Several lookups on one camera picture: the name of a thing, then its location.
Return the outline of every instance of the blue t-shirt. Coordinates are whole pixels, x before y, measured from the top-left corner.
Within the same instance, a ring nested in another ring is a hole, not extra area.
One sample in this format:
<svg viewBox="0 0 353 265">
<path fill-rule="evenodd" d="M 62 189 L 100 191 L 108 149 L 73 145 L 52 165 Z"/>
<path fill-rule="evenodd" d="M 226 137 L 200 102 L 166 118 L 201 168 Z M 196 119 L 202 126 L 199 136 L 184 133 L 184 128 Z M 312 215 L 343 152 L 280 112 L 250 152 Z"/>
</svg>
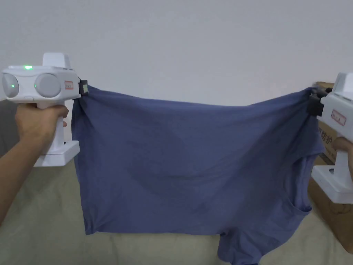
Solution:
<svg viewBox="0 0 353 265">
<path fill-rule="evenodd" d="M 258 263 L 311 210 L 309 94 L 229 107 L 89 87 L 72 115 L 86 234 L 220 234 L 222 260 Z"/>
</svg>

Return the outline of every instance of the device base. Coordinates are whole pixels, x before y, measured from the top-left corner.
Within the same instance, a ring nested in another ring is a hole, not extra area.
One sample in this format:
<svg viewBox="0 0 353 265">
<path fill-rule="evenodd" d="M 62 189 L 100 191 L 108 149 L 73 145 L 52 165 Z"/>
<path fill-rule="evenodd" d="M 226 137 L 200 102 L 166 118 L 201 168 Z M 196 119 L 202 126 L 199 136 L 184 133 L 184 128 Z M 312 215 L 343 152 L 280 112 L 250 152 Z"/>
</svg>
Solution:
<svg viewBox="0 0 353 265">
<path fill-rule="evenodd" d="M 56 154 L 41 155 L 34 166 L 65 166 L 79 152 L 80 146 L 78 141 L 69 141 L 62 148 L 56 150 Z"/>
<path fill-rule="evenodd" d="M 335 166 L 314 166 L 311 176 L 332 202 L 353 204 L 353 189 L 347 189 L 336 181 L 334 168 Z"/>
</svg>

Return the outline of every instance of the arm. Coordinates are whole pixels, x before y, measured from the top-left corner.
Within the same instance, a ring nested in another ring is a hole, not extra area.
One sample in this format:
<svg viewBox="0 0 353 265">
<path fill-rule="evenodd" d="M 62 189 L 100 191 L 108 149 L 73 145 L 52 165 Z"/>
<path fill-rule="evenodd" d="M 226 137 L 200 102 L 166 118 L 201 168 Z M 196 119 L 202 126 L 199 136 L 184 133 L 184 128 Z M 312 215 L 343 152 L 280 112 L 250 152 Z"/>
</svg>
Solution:
<svg viewBox="0 0 353 265">
<path fill-rule="evenodd" d="M 67 113 L 65 106 L 44 110 L 31 104 L 18 106 L 20 141 L 0 158 L 0 225 L 35 162 L 50 145 L 58 117 L 66 117 Z"/>
</svg>

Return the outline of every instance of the hand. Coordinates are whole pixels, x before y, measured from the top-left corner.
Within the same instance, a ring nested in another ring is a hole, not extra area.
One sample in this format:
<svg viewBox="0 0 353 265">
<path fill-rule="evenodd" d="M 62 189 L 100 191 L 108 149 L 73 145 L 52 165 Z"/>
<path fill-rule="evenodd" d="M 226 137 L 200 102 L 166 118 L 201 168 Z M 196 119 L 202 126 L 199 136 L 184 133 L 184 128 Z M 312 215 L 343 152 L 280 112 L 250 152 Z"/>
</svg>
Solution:
<svg viewBox="0 0 353 265">
<path fill-rule="evenodd" d="M 348 168 L 353 180 L 353 143 L 348 141 L 346 138 L 338 137 L 333 143 L 332 147 L 335 150 L 342 150 L 348 154 Z"/>
<path fill-rule="evenodd" d="M 28 139 L 37 143 L 40 151 L 44 151 L 54 138 L 58 118 L 66 118 L 67 114 L 68 109 L 63 105 L 43 110 L 37 108 L 36 104 L 18 105 L 15 119 L 20 141 Z"/>
</svg>

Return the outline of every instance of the white wall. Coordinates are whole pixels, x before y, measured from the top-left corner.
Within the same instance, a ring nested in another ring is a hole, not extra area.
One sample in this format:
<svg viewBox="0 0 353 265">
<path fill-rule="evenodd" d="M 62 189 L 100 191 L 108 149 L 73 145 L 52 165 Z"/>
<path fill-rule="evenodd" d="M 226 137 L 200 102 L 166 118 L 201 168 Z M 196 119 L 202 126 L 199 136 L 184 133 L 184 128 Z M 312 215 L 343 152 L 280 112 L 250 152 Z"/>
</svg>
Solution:
<svg viewBox="0 0 353 265">
<path fill-rule="evenodd" d="M 61 51 L 100 89 L 245 105 L 353 71 L 351 0 L 2 0 L 0 69 Z"/>
</svg>

